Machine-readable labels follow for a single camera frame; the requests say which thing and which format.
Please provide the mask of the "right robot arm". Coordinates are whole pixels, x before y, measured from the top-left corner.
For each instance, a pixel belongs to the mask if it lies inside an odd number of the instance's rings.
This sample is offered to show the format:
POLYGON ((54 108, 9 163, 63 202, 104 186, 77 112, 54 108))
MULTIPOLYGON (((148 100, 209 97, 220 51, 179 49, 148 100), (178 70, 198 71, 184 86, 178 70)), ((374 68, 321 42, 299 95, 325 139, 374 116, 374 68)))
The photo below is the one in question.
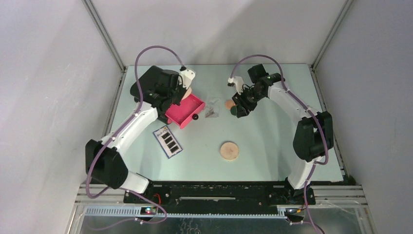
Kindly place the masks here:
POLYGON ((245 84, 242 77, 228 78, 228 86, 236 89, 232 97, 235 106, 230 111, 237 118, 246 117, 260 100, 268 98, 291 118, 296 126, 292 145, 298 158, 287 177, 290 186, 284 189, 283 197, 295 204, 303 197, 301 189, 310 183, 313 166, 329 161, 328 152, 334 146, 333 118, 328 111, 319 112, 295 95, 282 73, 269 74, 258 64, 248 70, 248 75, 251 86, 245 84))

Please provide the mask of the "large beige sponge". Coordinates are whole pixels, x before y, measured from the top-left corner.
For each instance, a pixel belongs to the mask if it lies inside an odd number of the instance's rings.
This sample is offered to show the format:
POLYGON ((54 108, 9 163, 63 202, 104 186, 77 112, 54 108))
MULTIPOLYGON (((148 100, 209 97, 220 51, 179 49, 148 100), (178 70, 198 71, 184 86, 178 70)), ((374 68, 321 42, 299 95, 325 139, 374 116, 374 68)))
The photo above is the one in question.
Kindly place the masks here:
POLYGON ((190 95, 191 93, 192 93, 192 88, 191 88, 191 87, 189 87, 189 88, 187 89, 187 91, 185 92, 185 94, 184 94, 184 96, 183 96, 182 100, 184 100, 184 99, 188 98, 188 97, 189 97, 189 95, 190 95))

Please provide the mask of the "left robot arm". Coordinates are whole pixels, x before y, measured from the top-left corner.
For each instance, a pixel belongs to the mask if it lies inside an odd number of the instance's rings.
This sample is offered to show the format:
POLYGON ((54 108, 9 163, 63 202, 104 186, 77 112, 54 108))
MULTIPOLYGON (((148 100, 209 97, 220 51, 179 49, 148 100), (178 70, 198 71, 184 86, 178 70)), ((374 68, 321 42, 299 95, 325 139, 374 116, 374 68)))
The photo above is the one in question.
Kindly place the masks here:
POLYGON ((182 66, 179 71, 151 66, 143 75, 136 76, 138 102, 136 108, 113 132, 101 140, 89 140, 85 146, 87 183, 95 179, 112 189, 135 192, 142 203, 152 201, 154 190, 150 180, 130 171, 124 154, 137 137, 174 104, 180 105, 195 71, 182 66))

